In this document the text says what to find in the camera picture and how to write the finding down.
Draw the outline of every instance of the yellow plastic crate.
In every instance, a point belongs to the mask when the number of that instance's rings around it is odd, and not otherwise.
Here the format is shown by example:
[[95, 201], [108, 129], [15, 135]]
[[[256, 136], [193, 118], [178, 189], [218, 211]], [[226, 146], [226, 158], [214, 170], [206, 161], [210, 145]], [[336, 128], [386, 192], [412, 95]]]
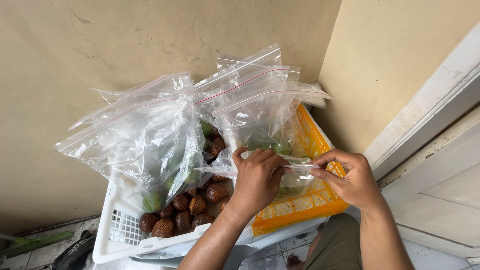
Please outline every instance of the yellow plastic crate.
[[[307, 136], [305, 151], [309, 156], [316, 157], [330, 150], [333, 147], [330, 140], [305, 107], [300, 105], [296, 113]], [[345, 170], [338, 162], [330, 162], [327, 169], [339, 177], [345, 176]], [[260, 236], [297, 222], [339, 214], [348, 206], [326, 182], [317, 179], [304, 196], [276, 200], [258, 213], [252, 224], [253, 235]]]

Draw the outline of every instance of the white door frame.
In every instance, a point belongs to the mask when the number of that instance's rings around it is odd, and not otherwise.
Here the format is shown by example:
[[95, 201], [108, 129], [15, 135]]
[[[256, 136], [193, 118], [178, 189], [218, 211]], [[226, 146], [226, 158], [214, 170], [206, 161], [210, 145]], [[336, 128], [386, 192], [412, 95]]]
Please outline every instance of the white door frame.
[[477, 24], [364, 151], [377, 180], [480, 100], [479, 75]]

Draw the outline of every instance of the forearm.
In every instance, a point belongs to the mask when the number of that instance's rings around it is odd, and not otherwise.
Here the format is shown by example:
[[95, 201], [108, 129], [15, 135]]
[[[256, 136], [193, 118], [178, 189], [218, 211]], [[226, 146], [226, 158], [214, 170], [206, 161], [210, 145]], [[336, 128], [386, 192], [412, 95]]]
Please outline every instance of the forearm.
[[178, 270], [220, 270], [249, 220], [238, 218], [227, 204], [213, 224], [193, 245]]
[[360, 250], [365, 270], [414, 270], [383, 197], [374, 209], [361, 211]]

